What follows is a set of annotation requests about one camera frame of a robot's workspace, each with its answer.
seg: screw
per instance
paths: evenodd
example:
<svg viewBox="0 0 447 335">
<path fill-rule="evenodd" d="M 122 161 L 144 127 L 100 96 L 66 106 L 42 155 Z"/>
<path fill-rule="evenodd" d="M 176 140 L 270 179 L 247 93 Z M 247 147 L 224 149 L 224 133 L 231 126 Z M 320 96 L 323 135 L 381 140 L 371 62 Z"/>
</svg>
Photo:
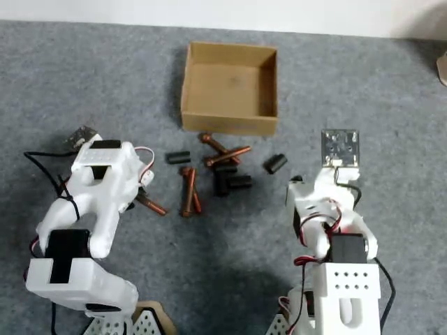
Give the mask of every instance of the screw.
<svg viewBox="0 0 447 335">
<path fill-rule="evenodd" d="M 186 178 L 186 177 L 188 177 L 190 170 L 191 170 L 190 167 L 182 167 L 180 169 L 180 174 Z M 200 199 L 198 198 L 196 185 L 194 185 L 194 190 L 193 190 L 193 204 L 194 204 L 194 209 L 196 210 L 196 213 L 201 214 L 202 213 L 202 204 L 200 203 Z"/>
<path fill-rule="evenodd" d="M 186 200 L 183 204 L 181 215 L 188 218 L 192 215 L 191 205 L 193 202 L 194 182 L 196 181 L 196 169 L 191 168 L 188 173 L 188 184 L 186 189 Z"/>
<path fill-rule="evenodd" d="M 226 159 L 232 158 L 234 156 L 245 154 L 246 152 L 250 151 L 251 147 L 242 147 L 239 149 L 231 150 L 227 152 L 226 154 L 223 154 L 221 156 L 211 157 L 211 158 L 205 158 L 205 165 L 209 168 L 212 167 L 215 163 L 222 162 Z"/>
<path fill-rule="evenodd" d="M 227 148 L 225 148 L 222 144 L 220 144 L 214 138 L 212 138 L 211 134 L 201 133 L 201 134 L 199 134 L 198 138 L 202 143 L 208 144 L 211 148 L 213 148 L 220 154 L 227 154 L 229 152 L 229 150 L 227 150 Z M 238 157 L 232 157 L 230 159 L 235 164 L 240 164 L 240 159 Z"/>
<path fill-rule="evenodd" d="M 165 216 L 168 211 L 166 209 L 164 209 L 162 206 L 160 206 L 159 204 L 151 201 L 150 199 L 146 198 L 143 194 L 138 194 L 136 196 L 136 200 L 140 203 L 145 205 L 147 208 L 155 211 L 157 214 L 161 215 L 161 216 Z"/>
</svg>

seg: white wire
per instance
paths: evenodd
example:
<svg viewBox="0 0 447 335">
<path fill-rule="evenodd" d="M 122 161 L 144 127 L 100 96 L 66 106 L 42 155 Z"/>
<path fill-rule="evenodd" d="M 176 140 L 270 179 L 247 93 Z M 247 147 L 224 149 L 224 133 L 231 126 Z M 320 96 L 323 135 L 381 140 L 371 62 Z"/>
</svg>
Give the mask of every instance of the white wire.
<svg viewBox="0 0 447 335">
<path fill-rule="evenodd" d="M 141 175 L 140 175 L 140 178 L 139 178 L 139 182 L 141 182 L 141 179 L 142 179 L 142 176 L 148 171 L 148 169 L 150 169 L 151 168 L 151 166 L 153 166 L 153 164 L 154 164 L 154 161 L 155 161 L 155 153 L 154 153 L 154 150 L 152 150 L 151 148 L 149 148 L 149 147 L 135 147 L 134 148 L 135 149 L 135 151 L 137 151 L 137 150 L 145 150 L 145 151 L 148 151 L 148 152 L 150 152 L 151 153 L 151 155 L 152 155 L 152 159 L 151 159 L 151 161 L 149 162 L 149 164 L 147 164 L 146 166 L 145 166 L 145 168 L 142 170 L 142 172 L 141 172 Z"/>
<path fill-rule="evenodd" d="M 284 305 L 284 303 L 281 301 L 281 299 L 287 299 L 288 300 L 288 297 L 285 297 L 285 296 L 279 297 L 278 298 L 278 304 L 288 313 L 288 317 L 290 317 L 292 315 L 291 311 L 288 309 L 288 307 L 286 305 Z"/>
</svg>

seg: black block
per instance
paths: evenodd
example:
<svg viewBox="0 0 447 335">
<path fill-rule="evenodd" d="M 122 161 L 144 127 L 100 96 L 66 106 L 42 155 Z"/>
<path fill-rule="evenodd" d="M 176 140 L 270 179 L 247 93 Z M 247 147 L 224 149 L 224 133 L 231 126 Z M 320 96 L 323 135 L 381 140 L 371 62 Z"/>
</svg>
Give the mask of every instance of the black block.
<svg viewBox="0 0 447 335">
<path fill-rule="evenodd" d="M 365 240 L 361 234 L 333 234 L 329 260 L 333 263 L 366 263 Z"/>
</svg>

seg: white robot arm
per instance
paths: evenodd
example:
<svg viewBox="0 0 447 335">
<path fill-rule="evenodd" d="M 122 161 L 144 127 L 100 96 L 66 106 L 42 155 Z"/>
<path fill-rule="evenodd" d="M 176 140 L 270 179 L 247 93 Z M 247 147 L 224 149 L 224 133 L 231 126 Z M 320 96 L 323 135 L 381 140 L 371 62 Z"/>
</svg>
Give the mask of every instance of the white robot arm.
<svg viewBox="0 0 447 335">
<path fill-rule="evenodd" d="M 302 286 L 279 298 L 287 320 L 277 315 L 266 334 L 276 334 L 281 325 L 284 332 L 278 334 L 379 335 L 379 266 L 393 291 L 388 311 L 395 290 L 376 259 L 376 237 L 354 210 L 361 193 L 349 182 L 360 176 L 358 131 L 326 130 L 321 143 L 323 168 L 315 183 L 292 178 L 286 198 L 289 222 L 312 256 L 295 259 L 303 267 Z M 358 192 L 355 200 L 352 188 Z M 305 292 L 304 266 L 309 262 L 314 264 L 313 289 Z"/>
<path fill-rule="evenodd" d="M 53 202 L 37 227 L 45 257 L 30 262 L 29 291 L 89 317 L 106 318 L 118 325 L 119 334 L 124 327 L 131 329 L 136 287 L 109 274 L 94 258 L 109 254 L 119 215 L 138 189 L 154 178 L 150 165 L 139 159 L 129 142 L 96 135 L 81 146 L 64 187 L 65 197 Z M 71 229 L 87 213 L 96 214 L 93 231 Z"/>
<path fill-rule="evenodd" d="M 379 335 L 379 268 L 366 263 L 367 259 L 376 257 L 377 240 L 362 217 L 354 212 L 353 195 L 336 185 L 334 174 L 335 168 L 323 168 L 313 186 L 301 181 L 291 181 L 288 185 L 286 206 L 290 222 L 318 260 L 313 268 L 313 301 L 310 302 L 314 312 L 309 313 L 307 298 L 304 296 L 301 300 L 302 288 L 296 287 L 288 294 L 289 324 L 296 321 L 301 309 L 292 329 L 294 335 Z M 339 169 L 339 181 L 343 183 L 357 177 L 358 169 Z M 323 223 L 337 224 L 337 232 L 331 234 L 333 226 L 329 228 Z M 348 254 L 342 255 L 340 260 L 328 259 L 335 234 L 357 238 L 357 241 L 361 237 L 365 243 L 359 253 L 363 252 L 364 262 L 352 263 L 351 250 L 341 250 Z"/>
</svg>

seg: cardboard box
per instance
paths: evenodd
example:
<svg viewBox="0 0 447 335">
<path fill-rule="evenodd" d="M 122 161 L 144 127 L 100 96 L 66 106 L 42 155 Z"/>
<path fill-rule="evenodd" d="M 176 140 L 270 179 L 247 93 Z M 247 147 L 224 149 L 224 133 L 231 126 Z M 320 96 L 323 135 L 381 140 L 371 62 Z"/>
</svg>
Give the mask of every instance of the cardboard box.
<svg viewBox="0 0 447 335">
<path fill-rule="evenodd" d="M 192 42 L 182 88 L 188 131 L 273 135 L 277 125 L 277 50 Z"/>
</svg>

